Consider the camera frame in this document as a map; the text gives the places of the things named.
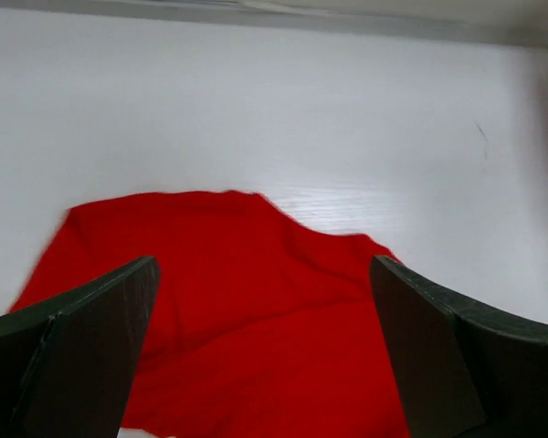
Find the red t-shirt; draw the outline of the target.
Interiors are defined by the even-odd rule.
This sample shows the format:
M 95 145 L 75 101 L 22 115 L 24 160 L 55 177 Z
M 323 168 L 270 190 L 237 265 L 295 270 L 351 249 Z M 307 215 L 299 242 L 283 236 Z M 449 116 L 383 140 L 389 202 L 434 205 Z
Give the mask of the red t-shirt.
M 122 425 L 158 437 L 405 437 L 369 267 L 257 193 L 142 193 L 71 208 L 14 309 L 139 256 L 160 285 Z

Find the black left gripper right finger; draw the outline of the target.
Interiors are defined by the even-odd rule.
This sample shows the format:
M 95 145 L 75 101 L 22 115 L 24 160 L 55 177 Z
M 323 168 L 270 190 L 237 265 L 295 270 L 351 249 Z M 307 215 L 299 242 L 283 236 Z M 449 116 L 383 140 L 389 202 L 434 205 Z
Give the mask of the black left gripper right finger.
M 440 286 L 388 256 L 375 308 L 413 437 L 548 437 L 548 325 Z

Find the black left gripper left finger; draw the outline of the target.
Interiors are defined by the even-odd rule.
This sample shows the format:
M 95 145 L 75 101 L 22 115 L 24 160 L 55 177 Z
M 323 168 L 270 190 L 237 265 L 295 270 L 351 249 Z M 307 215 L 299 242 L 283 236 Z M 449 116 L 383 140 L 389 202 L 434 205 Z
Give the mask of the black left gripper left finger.
M 137 258 L 0 317 L 0 437 L 115 437 L 160 267 Z

